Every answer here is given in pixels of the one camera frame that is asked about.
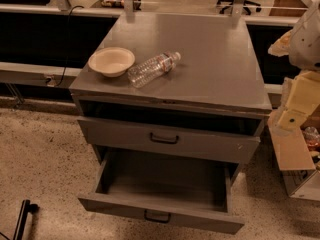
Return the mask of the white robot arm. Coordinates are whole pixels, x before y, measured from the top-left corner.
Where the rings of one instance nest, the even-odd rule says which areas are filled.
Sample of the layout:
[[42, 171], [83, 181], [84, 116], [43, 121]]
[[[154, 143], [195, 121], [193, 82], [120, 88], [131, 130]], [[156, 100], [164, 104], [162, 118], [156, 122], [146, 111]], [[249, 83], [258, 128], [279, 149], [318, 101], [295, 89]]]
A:
[[300, 69], [282, 85], [281, 105], [273, 123], [281, 131], [300, 128], [320, 105], [320, 3], [316, 0], [293, 29], [282, 35], [268, 53], [287, 55], [291, 65]]

